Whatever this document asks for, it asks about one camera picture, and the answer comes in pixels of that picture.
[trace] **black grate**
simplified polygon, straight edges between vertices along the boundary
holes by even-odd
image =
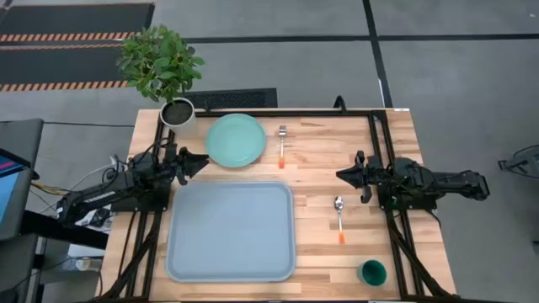
[[[277,89],[257,88],[186,93],[197,109],[276,108]]]

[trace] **black floor mat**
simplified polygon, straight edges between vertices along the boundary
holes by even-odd
[[[121,44],[0,50],[0,91],[123,88],[115,65]],[[276,108],[275,88],[186,93],[197,109]]]
[[[0,42],[125,38],[152,22],[152,3],[12,6]]]
[[[257,88],[186,93],[197,109],[276,108],[277,89]]]
[[[120,81],[115,64],[120,50],[121,44],[0,50],[0,84]]]

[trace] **teal plate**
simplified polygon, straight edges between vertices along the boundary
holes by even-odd
[[[227,114],[208,131],[205,149],[224,167],[242,167],[256,160],[266,147],[262,125],[246,114]]]

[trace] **soil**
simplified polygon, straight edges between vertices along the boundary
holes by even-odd
[[[169,103],[163,110],[163,119],[170,125],[181,125],[193,114],[191,105],[185,101]]]

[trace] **metal bracket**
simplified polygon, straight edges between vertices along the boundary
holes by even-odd
[[[347,112],[346,103],[344,102],[343,97],[341,97],[340,95],[337,96],[337,98],[335,99],[334,109],[340,109],[340,112],[342,114],[346,114]]]

